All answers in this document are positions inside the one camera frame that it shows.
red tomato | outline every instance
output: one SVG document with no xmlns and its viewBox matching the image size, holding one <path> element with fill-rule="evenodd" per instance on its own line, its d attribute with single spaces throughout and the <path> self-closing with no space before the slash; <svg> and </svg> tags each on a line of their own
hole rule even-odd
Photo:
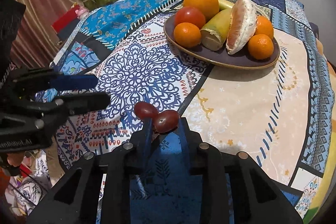
<svg viewBox="0 0 336 224">
<path fill-rule="evenodd" d="M 184 22 L 194 24 L 201 29 L 205 25 L 205 16 L 197 8 L 183 7 L 175 15 L 175 26 Z"/>
</svg>

purple plate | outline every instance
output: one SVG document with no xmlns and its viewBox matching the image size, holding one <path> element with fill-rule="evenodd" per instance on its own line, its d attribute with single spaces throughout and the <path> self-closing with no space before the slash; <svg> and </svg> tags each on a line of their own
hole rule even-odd
<svg viewBox="0 0 336 224">
<path fill-rule="evenodd" d="M 165 32 L 167 40 L 178 47 L 181 51 L 209 63 L 237 69 L 265 69 L 274 65 L 280 56 L 279 45 L 275 38 L 273 38 L 273 54 L 270 58 L 264 60 L 256 60 L 250 56 L 247 50 L 247 45 L 233 55 L 229 55 L 227 53 L 225 44 L 216 52 L 207 49 L 201 44 L 193 48 L 184 48 L 174 41 L 174 17 L 175 15 L 172 15 L 168 18 L 163 26 L 163 31 Z"/>
</svg>

plate rim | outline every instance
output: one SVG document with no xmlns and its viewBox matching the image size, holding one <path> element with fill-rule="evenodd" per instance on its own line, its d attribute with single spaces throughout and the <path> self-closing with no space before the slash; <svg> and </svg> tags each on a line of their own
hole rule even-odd
<svg viewBox="0 0 336 224">
<path fill-rule="evenodd" d="M 229 65 L 229 64 L 225 64 L 225 63 L 221 63 L 221 62 L 217 62 L 217 61 L 214 61 L 214 60 L 211 60 L 211 59 L 208 59 L 206 57 L 203 57 L 203 56 L 200 56 L 196 53 L 193 53 L 191 51 L 189 51 L 188 49 L 186 49 L 185 47 L 182 47 L 181 45 L 177 44 L 174 40 L 172 40 L 168 34 L 167 34 L 167 31 L 166 31 L 166 23 L 168 21 L 168 19 L 170 19 L 171 17 L 175 16 L 175 14 L 171 15 L 170 17 L 167 18 L 167 20 L 165 21 L 165 23 L 163 24 L 163 32 L 165 33 L 165 36 L 167 38 L 167 40 L 172 43 L 173 45 L 175 45 L 176 47 L 178 47 L 181 51 L 191 55 L 191 56 L 194 56 L 200 60 L 203 60 L 203 61 L 206 61 L 208 63 L 211 63 L 211 64 L 214 64 L 214 65 L 217 65 L 217 66 L 220 66 L 220 67 L 226 67 L 226 68 L 234 68 L 234 69 L 243 69 L 243 70 L 259 70 L 259 69 L 266 69 L 266 68 L 269 68 L 271 66 L 273 66 L 279 59 L 280 57 L 280 46 L 278 44 L 278 41 L 276 40 L 276 38 L 274 37 L 273 39 L 275 40 L 277 46 L 278 46 L 278 56 L 274 59 L 273 62 L 267 64 L 267 65 L 263 65 L 263 66 L 258 66 L 258 67 L 245 67 L 245 66 L 236 66 L 236 65 Z"/>
</svg>

tangerine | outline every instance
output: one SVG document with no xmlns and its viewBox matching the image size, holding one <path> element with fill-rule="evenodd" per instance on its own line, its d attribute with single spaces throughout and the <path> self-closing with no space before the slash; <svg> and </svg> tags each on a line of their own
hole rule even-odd
<svg viewBox="0 0 336 224">
<path fill-rule="evenodd" d="M 266 34 L 256 34 L 248 41 L 247 49 L 253 58 L 263 60 L 271 57 L 274 46 L 269 36 Z"/>
<path fill-rule="evenodd" d="M 257 16 L 257 29 L 254 34 L 266 34 L 270 39 L 273 39 L 274 29 L 268 18 Z"/>
<path fill-rule="evenodd" d="M 206 21 L 219 13 L 218 0 L 184 0 L 183 7 L 197 8 L 205 15 Z"/>
<path fill-rule="evenodd" d="M 184 22 L 178 24 L 174 29 L 175 42 L 182 47 L 192 48 L 201 42 L 200 29 L 191 23 Z"/>
</svg>

metal bolt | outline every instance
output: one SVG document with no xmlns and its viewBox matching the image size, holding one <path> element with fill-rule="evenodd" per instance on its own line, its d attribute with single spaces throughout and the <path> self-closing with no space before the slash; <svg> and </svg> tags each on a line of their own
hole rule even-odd
<svg viewBox="0 0 336 224">
<path fill-rule="evenodd" d="M 246 152 L 239 152 L 238 157 L 241 158 L 242 160 L 246 160 L 249 157 L 249 155 Z"/>
<path fill-rule="evenodd" d="M 91 152 L 91 151 L 90 151 L 90 152 L 86 152 L 86 153 L 83 155 L 84 159 L 86 159 L 86 160 L 92 159 L 93 156 L 94 156 L 94 153 Z"/>
<path fill-rule="evenodd" d="M 58 105 L 58 106 L 61 106 L 61 105 L 64 104 L 64 101 L 62 99 L 56 99 L 55 104 Z"/>
<path fill-rule="evenodd" d="M 203 150 L 207 150 L 209 148 L 209 144 L 208 143 L 200 143 L 199 148 L 201 148 Z"/>
<path fill-rule="evenodd" d="M 38 119 L 34 122 L 37 129 L 42 129 L 44 127 L 44 122 L 41 119 Z"/>
<path fill-rule="evenodd" d="M 126 150 L 132 149 L 133 143 L 124 143 L 123 148 L 125 148 Z"/>
</svg>

